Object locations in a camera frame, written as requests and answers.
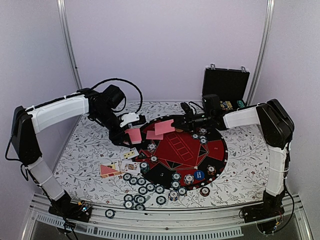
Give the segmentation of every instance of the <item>wire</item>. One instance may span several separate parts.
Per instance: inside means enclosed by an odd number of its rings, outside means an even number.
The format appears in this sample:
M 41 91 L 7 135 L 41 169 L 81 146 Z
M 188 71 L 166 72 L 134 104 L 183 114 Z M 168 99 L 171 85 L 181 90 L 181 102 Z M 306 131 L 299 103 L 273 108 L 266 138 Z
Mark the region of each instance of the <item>wire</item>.
M 62 213 L 59 211 L 59 209 L 56 207 L 56 205 L 54 204 L 54 202 L 52 201 L 52 199 L 50 198 L 50 196 L 48 195 L 48 193 L 46 192 L 46 190 L 44 190 L 41 186 L 40 186 L 40 188 L 41 188 L 42 191 L 44 192 L 44 195 L 46 195 L 46 197 L 49 199 L 51 205 L 55 208 L 55 210 L 58 212 L 58 214 L 60 214 L 61 217 L 63 218 L 63 220 L 64 220 L 64 230 L 65 230 L 65 231 L 67 230 L 67 229 L 66 229 L 66 224 L 67 224 L 67 225 L 69 226 L 69 228 L 71 229 L 71 231 L 72 231 L 75 239 L 76 239 L 76 240 L 79 240 L 79 238 L 78 238 L 78 236 L 77 236 L 74 228 L 71 226 L 70 222 L 67 220 L 67 218 L 64 216 L 64 214 L 62 214 Z M 65 236 L 66 236 L 69 240 L 72 240 L 72 238 L 70 238 L 70 237 L 68 236 L 68 233 L 66 233 Z
M 131 86 L 133 86 L 139 92 L 139 94 L 140 94 L 140 105 L 138 107 L 138 110 L 135 111 L 135 113 L 137 114 L 140 111 L 141 107 L 142 107 L 143 96 L 142 96 L 142 92 L 140 91 L 140 89 L 134 83 L 132 83 L 131 81 L 128 81 L 128 80 L 125 80 L 125 79 L 122 79 L 122 78 L 116 78 L 116 77 L 115 78 L 109 78 L 109 79 L 103 80 L 101 82 L 98 82 L 96 85 L 91 87 L 88 91 L 92 91 L 95 88 L 97 88 L 98 86 L 100 86 L 101 84 L 104 84 L 104 83 L 107 83 L 107 82 L 111 82 L 111 81 L 120 81 L 120 82 L 124 82 L 124 83 L 130 84 Z
M 281 227 L 281 228 L 277 228 L 274 233 L 277 233 L 279 231 L 281 231 L 282 229 L 284 229 L 290 222 L 290 220 L 292 219 L 293 215 L 294 215 L 294 212 L 295 212 L 295 200 L 294 200 L 294 197 L 291 195 L 291 193 L 288 191 L 288 188 L 287 188 L 287 185 L 286 183 L 284 183 L 284 188 L 285 188 L 285 191 L 288 193 L 289 197 L 291 198 L 292 200 L 292 212 L 291 212 L 291 215 L 288 219 L 288 221 L 286 221 L 286 223 Z
M 9 158 L 8 157 L 8 153 L 9 153 L 9 149 L 10 149 L 10 144 L 12 142 L 12 138 L 14 136 L 14 132 L 16 131 L 16 127 L 17 127 L 17 123 L 20 121 L 21 117 L 23 116 L 23 113 L 21 113 L 15 120 L 14 122 L 14 125 L 13 125 L 13 128 L 12 128 L 12 133 L 11 133 L 11 136 L 10 136 L 10 139 L 9 139 L 9 142 L 8 142 L 8 145 L 6 146 L 6 149 L 5 149 L 5 154 L 4 154 L 4 157 L 6 160 L 8 161 L 20 161 L 20 159 L 18 158 Z
M 114 112 L 114 113 L 120 113 L 120 112 L 122 112 L 123 110 L 125 110 L 126 104 L 127 104 L 127 98 L 126 98 L 126 96 L 124 96 L 124 105 L 123 105 L 123 108 L 122 108 L 121 110 L 118 110 L 118 111 L 112 110 L 112 112 Z
M 202 107 L 202 106 L 200 106 L 198 103 L 195 103 L 194 101 L 190 101 L 190 102 L 188 102 L 188 104 L 190 105 L 190 104 L 193 104 L 193 105 L 196 105 L 198 108 L 200 108 L 202 111 L 205 111 L 205 109 Z

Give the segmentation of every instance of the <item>robotic arm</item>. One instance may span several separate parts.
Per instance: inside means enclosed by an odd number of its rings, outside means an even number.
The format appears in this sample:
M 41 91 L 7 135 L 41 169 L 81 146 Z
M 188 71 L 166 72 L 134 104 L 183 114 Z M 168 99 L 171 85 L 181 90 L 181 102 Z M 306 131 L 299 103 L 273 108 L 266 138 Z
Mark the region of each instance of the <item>robotic arm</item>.
M 270 153 L 269 177 L 263 193 L 263 203 L 244 207 L 242 214 L 245 222 L 258 221 L 283 214 L 282 199 L 285 196 L 285 179 L 289 170 L 290 143 L 294 123 L 278 100 L 249 106 L 223 113 L 219 97 L 212 96 L 203 103 L 204 113 L 194 114 L 188 104 L 183 102 L 185 115 L 174 126 L 187 132 L 195 132 L 202 126 L 213 126 L 226 130 L 246 125 L 259 125 Z
M 15 109 L 10 142 L 18 155 L 17 160 L 25 166 L 36 184 L 50 197 L 54 205 L 50 208 L 50 213 L 87 222 L 91 212 L 89 206 L 83 206 L 82 213 L 80 211 L 80 214 L 78 212 L 75 214 L 79 206 L 71 203 L 70 196 L 63 190 L 43 160 L 36 134 L 66 119 L 88 115 L 90 120 L 109 130 L 109 139 L 113 144 L 131 147 L 130 137 L 125 130 L 129 128 L 129 123 L 134 124 L 140 118 L 143 119 L 143 116 L 137 113 L 116 116 L 114 113 L 116 111 L 113 109 L 125 98 L 119 87 L 110 85 L 103 92 L 85 88 L 75 94 L 36 107 L 25 109 L 19 106 Z

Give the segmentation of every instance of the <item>round game board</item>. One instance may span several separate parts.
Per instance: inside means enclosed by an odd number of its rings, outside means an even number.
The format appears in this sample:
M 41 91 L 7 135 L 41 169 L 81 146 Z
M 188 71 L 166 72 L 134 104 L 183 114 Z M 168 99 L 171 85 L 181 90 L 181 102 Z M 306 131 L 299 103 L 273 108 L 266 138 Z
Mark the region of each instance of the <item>round game board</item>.
M 149 164 L 150 170 L 143 173 L 143 176 L 151 183 L 160 184 L 170 189 L 173 181 L 172 175 L 179 173 L 181 175 L 179 182 L 182 187 L 188 190 L 201 188 L 215 180 L 217 175 L 224 170 L 228 159 L 227 145 L 221 134 L 215 128 L 210 127 L 205 128 L 207 131 L 204 134 L 207 139 L 205 144 L 200 142 L 200 138 L 194 139 L 191 133 L 179 129 L 165 133 L 163 140 L 146 139 L 147 131 L 155 130 L 155 123 L 175 118 L 181 118 L 181 116 L 160 117 L 140 128 L 142 142 L 135 145 L 139 156 L 134 161 Z M 148 149 L 150 144 L 155 144 L 156 148 L 154 150 Z M 156 156 L 157 161 L 151 161 L 152 156 Z M 210 166 L 214 167 L 214 174 L 208 172 Z M 197 179 L 197 173 L 199 174 L 197 171 L 204 173 L 203 179 Z M 193 183 L 185 183 L 186 175 L 194 176 Z

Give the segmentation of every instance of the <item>lavender wall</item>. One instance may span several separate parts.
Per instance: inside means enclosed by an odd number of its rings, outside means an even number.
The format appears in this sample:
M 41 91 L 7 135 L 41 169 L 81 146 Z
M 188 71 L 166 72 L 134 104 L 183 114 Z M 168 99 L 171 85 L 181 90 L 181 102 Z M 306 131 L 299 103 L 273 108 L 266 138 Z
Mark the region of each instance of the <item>lavender wall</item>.
M 266 0 L 66 1 L 83 86 L 125 78 L 146 100 L 199 100 L 210 63 L 253 73 L 266 7 Z
M 15 107 L 29 107 L 76 90 L 54 0 L 0 0 L 0 239 L 17 240 L 35 191 L 20 173 L 19 162 L 4 160 Z M 75 120 L 38 136 L 53 168 Z
M 295 123 L 288 183 L 320 239 L 320 1 L 275 2 L 254 102 L 277 98 Z

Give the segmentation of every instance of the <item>floral tablecloth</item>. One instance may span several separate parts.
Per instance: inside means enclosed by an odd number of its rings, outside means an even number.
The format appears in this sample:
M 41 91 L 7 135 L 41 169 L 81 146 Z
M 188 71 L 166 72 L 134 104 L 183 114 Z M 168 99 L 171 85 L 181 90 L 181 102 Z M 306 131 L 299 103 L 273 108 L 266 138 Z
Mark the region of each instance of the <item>floral tablecloth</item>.
M 139 103 L 128 102 L 125 112 L 134 112 Z M 141 113 L 150 121 L 159 116 L 183 113 L 179 102 L 144 102 Z M 200 189 L 189 190 L 178 201 L 158 205 L 159 194 L 148 192 L 146 208 L 198 208 L 243 204 L 262 200 L 268 181 L 269 151 L 256 125 L 220 131 L 228 160 L 222 174 L 207 185 L 210 195 L 203 197 Z M 123 205 L 126 194 L 138 194 L 139 185 L 130 185 L 123 175 L 100 177 L 100 164 L 118 161 L 128 148 L 113 145 L 108 130 L 83 116 L 79 121 L 54 176 L 74 199 L 94 203 Z M 169 190 L 162 194 L 168 199 Z

